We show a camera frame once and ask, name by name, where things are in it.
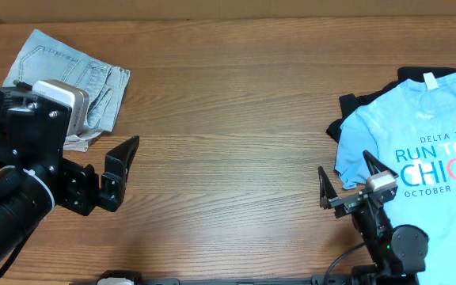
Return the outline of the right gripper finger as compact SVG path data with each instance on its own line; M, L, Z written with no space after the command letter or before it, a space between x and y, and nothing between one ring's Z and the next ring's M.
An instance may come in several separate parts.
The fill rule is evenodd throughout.
M317 170L320 183L320 206L329 209L332 207L332 202L338 200L338 195L323 167L319 166Z
M373 154L371 154L368 150L363 152L363 158L366 162L367 168L369 170L369 174L374 176L375 174L383 173L388 171L394 178L398 177L398 174L390 169L388 166L384 165L380 162Z

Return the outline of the light blue denim shorts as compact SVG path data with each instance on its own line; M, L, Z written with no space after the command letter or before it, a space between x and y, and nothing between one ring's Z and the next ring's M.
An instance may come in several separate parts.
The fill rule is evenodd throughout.
M123 67L95 59L35 29L2 85L12 86L15 80L32 85L56 79L82 89L89 95L85 127L111 132L130 76L131 72Z

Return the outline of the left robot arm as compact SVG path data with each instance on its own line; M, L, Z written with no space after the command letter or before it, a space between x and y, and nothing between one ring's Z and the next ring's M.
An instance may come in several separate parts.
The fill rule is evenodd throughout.
M95 207L115 212L124 201L138 136L105 155L102 175L63 156L88 104L86 91L58 80L0 87L0 278L56 206L87 216Z

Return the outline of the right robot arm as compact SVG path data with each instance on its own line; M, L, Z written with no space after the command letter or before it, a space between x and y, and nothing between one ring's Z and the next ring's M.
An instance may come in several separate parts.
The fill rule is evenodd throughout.
M419 227L392 226L384 204L397 194L398 175L369 151L363 152L370 176L365 188L340 198L327 174L318 168L320 207L333 209L337 218L351 216L363 242L337 257L323 275L311 277L312 284L418 284L425 270L428 235ZM365 247L372 263L355 266L349 275L334 275L333 269L357 249Z

